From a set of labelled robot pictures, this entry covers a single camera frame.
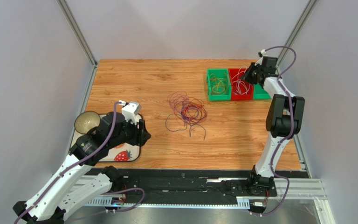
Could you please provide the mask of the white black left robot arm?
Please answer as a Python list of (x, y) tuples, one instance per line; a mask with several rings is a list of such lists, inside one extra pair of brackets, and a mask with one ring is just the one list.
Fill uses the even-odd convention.
[(100, 116), (89, 111), (75, 121), (79, 137), (64, 162), (42, 189), (26, 201), (18, 201), (13, 210), (17, 220), (27, 224), (63, 224), (87, 202), (104, 193), (124, 195), (123, 175), (107, 166), (83, 186), (74, 184), (89, 172), (109, 151), (119, 146), (141, 148), (151, 134), (145, 120), (136, 112), (110, 112)]

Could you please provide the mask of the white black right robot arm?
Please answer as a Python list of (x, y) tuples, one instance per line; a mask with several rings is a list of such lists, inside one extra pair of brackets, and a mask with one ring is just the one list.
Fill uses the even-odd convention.
[(259, 161), (254, 165), (247, 182), (247, 192), (265, 193), (273, 187), (275, 168), (289, 141), (301, 130), (305, 99), (293, 94), (276, 73), (276, 57), (261, 56), (251, 63), (241, 77), (250, 84), (258, 84), (271, 97), (266, 118), (268, 139)]

